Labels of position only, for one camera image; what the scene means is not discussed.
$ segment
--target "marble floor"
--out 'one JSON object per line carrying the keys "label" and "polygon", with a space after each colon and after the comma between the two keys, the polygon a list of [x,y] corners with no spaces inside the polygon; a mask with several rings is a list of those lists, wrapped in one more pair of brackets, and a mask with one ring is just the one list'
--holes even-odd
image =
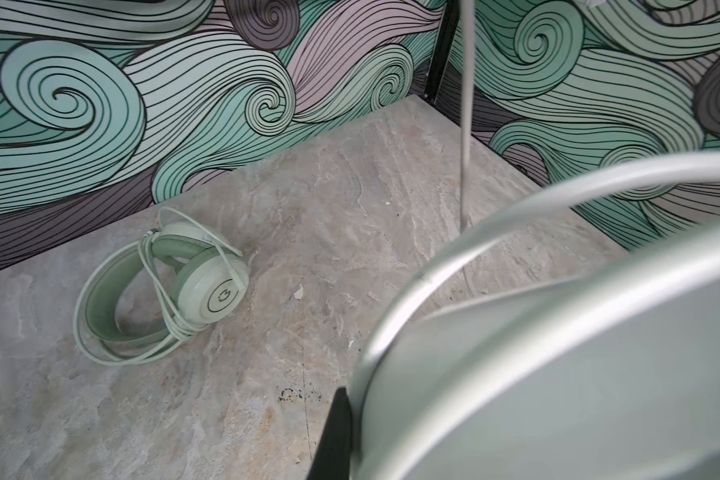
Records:
{"label": "marble floor", "polygon": [[[473,219],[537,189],[478,142],[472,151]],[[458,235],[458,155],[458,128],[409,97],[166,202],[238,245],[251,280],[231,318],[148,365],[92,363],[71,320],[88,275],[155,225],[156,206],[2,270],[0,479],[304,478],[374,322]],[[468,274],[499,292],[622,255],[564,211]],[[465,298],[456,276],[420,314]],[[139,278],[118,311],[154,318],[156,307]]]}

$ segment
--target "wall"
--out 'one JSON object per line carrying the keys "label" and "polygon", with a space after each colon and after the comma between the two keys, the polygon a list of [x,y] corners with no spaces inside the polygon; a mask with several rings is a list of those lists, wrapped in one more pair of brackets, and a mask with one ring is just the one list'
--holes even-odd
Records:
{"label": "wall", "polygon": [[0,0],[0,269],[421,89],[444,0]]}
{"label": "wall", "polygon": [[[720,0],[477,0],[474,136],[540,185],[720,150]],[[458,122],[461,28],[438,108]],[[626,248],[720,215],[720,183],[577,207]]]}

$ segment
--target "headphones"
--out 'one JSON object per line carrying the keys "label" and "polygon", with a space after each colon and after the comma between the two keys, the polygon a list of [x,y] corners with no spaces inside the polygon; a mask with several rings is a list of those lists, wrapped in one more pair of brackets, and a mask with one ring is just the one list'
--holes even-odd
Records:
{"label": "headphones", "polygon": [[[164,210],[186,219],[163,227]],[[73,333],[78,348],[101,365],[133,365],[164,357],[211,323],[228,316],[248,289],[248,266],[240,250],[221,233],[192,217],[163,207],[158,229],[110,255],[83,286],[75,307]],[[157,276],[155,259],[173,267],[176,283],[167,292]],[[124,333],[115,321],[115,307],[128,284],[141,272],[152,278],[164,327],[144,335]],[[103,355],[89,350],[80,328],[85,325]],[[107,343],[129,349],[155,344],[148,351],[125,356]]]}

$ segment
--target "ear cup logo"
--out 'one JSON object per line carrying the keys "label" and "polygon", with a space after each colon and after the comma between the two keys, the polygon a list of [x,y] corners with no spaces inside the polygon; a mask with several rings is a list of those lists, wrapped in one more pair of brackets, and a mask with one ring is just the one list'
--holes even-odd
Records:
{"label": "ear cup logo", "polygon": [[240,292],[236,288],[234,281],[231,278],[225,280],[211,293],[208,299],[208,310],[221,312],[235,301],[238,293]]}

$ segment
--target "black bracket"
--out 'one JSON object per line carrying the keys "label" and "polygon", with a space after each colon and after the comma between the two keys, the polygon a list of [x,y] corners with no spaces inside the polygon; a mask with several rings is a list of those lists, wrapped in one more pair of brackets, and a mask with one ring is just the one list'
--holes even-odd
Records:
{"label": "black bracket", "polygon": [[427,73],[427,83],[424,86],[422,99],[430,105],[434,105],[437,100],[440,82],[445,73],[445,66],[448,64],[448,55],[451,53],[451,45],[456,35],[456,27],[459,20],[459,0],[448,0],[445,4],[443,18],[440,21],[440,30],[438,31],[438,41],[434,44],[434,53],[432,53],[432,61],[429,64],[429,72]]}
{"label": "black bracket", "polygon": [[351,452],[352,408],[347,389],[340,387],[333,396],[307,480],[349,480]]}

